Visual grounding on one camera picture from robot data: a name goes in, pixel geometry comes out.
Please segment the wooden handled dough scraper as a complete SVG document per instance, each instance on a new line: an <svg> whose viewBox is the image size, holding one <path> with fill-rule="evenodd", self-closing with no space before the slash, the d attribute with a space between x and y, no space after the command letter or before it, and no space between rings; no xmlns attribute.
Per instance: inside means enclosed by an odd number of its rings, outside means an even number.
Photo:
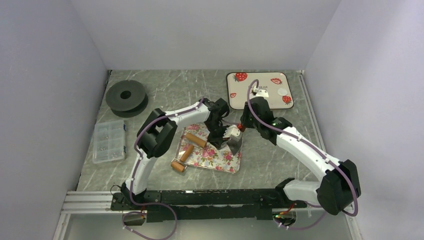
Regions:
<svg viewBox="0 0 424 240"><path fill-rule="evenodd" d="M235 156L240 151L242 147L242 143L243 143L243 132L242 132L242 138L239 141L234 141L234 140L227 141L227 145L233 156Z"/></svg>

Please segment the floral print tray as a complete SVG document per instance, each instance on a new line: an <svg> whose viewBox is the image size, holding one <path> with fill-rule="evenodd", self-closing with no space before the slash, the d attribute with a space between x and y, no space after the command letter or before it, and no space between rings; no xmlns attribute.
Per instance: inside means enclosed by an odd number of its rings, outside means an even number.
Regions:
<svg viewBox="0 0 424 240"><path fill-rule="evenodd" d="M209 131L204 124L192 124L182 130L182 134L176 149L175 160L181 161L183 154L193 145L193 151L185 161L180 162L182 165L188 165L198 168L217 170L235 174L240 170L242 152L239 151L235 155L228 146L217 149L211 143L207 142L204 147L199 146L195 142L186 138L186 134L192 134L203 141L207 141Z"/></svg>

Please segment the wooden rolling pin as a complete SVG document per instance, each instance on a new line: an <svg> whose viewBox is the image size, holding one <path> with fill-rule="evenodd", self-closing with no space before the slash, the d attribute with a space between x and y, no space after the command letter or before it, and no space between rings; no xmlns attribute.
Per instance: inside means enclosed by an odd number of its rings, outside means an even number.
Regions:
<svg viewBox="0 0 424 240"><path fill-rule="evenodd" d="M174 158L171 161L170 166L177 172L183 173L188 165L186 164L187 159L192 155L195 149L202 150L206 147L207 141L203 140L192 133L186 133L184 138L190 142L187 149L183 152L180 158Z"/></svg>

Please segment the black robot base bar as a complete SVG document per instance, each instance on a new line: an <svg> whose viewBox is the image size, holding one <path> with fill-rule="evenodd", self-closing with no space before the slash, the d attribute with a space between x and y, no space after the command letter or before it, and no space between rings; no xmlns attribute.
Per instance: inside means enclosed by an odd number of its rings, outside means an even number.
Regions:
<svg viewBox="0 0 424 240"><path fill-rule="evenodd" d="M134 202L127 190L112 195L112 211L144 211L149 223L178 220L272 220L286 210L306 208L303 201L289 200L274 188L147 190Z"/></svg>

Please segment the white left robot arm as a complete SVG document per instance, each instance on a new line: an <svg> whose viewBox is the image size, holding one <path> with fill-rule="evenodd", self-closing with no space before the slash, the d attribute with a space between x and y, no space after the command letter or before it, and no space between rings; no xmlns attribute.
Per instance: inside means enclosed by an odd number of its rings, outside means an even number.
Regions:
<svg viewBox="0 0 424 240"><path fill-rule="evenodd" d="M202 98L193 105L174 111L154 109L137 133L135 163L130 177L121 186L124 204L131 210L143 205L149 175L157 159L169 150L177 131L204 123L209 131L207 142L219 149L226 141L224 133L227 126L223 124L223 118L229 112L228 103L222 98L216 101Z"/></svg>

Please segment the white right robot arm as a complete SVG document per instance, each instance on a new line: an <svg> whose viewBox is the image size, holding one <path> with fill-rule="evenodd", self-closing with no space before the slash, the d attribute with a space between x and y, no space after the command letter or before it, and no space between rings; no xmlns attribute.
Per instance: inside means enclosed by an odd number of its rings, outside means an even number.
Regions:
<svg viewBox="0 0 424 240"><path fill-rule="evenodd" d="M331 156L305 138L288 120L275 117L264 97L247 100L240 121L243 127L257 130L264 139L293 155L317 178L317 181L286 179L281 182L275 194L280 207L303 201L331 215L343 212L357 216L361 186L354 162Z"/></svg>

